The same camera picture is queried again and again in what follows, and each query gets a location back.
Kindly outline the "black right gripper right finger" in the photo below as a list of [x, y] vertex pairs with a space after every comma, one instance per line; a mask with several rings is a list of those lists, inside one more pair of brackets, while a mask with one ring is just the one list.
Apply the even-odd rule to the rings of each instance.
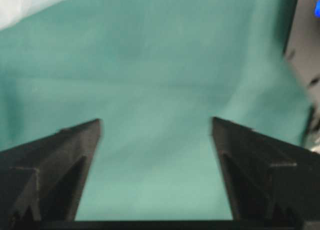
[[232, 230], [317, 230], [320, 156], [213, 117], [211, 136], [232, 214]]

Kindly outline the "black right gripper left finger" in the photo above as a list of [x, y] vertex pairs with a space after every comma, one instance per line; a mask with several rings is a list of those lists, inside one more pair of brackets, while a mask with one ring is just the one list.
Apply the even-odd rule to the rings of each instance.
[[73, 221], [102, 133], [101, 119], [0, 153], [0, 228]]

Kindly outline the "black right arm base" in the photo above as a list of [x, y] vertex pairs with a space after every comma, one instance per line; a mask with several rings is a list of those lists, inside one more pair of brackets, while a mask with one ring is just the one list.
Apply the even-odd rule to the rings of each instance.
[[296, 0], [284, 56], [310, 100], [302, 145], [320, 152], [320, 0]]

